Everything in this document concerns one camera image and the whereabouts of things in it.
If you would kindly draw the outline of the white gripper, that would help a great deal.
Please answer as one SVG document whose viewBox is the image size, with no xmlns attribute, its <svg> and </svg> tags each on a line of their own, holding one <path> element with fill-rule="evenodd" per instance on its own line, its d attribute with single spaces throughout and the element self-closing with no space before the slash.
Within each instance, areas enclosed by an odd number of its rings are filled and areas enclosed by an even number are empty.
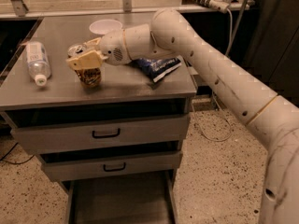
<svg viewBox="0 0 299 224">
<path fill-rule="evenodd" d="M 86 41 L 84 45 L 95 49 L 99 49 L 100 45 L 101 51 L 88 50 L 68 58 L 66 63 L 75 71 L 100 68 L 104 61 L 112 65 L 123 65 L 132 61 L 125 46 L 123 29 L 109 32 L 102 38 Z"/>
</svg>

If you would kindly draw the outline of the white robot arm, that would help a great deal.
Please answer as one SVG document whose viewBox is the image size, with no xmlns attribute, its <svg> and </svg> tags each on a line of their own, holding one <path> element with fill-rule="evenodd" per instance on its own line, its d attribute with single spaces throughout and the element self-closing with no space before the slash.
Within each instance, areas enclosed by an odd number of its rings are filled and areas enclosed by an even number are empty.
<svg viewBox="0 0 299 224">
<path fill-rule="evenodd" d="M 109 32 L 85 45 L 66 60 L 74 70 L 177 55 L 189 62 L 268 151 L 259 224 L 299 224 L 298 107 L 214 49 L 174 9 L 159 9 L 150 23 Z"/>
</svg>

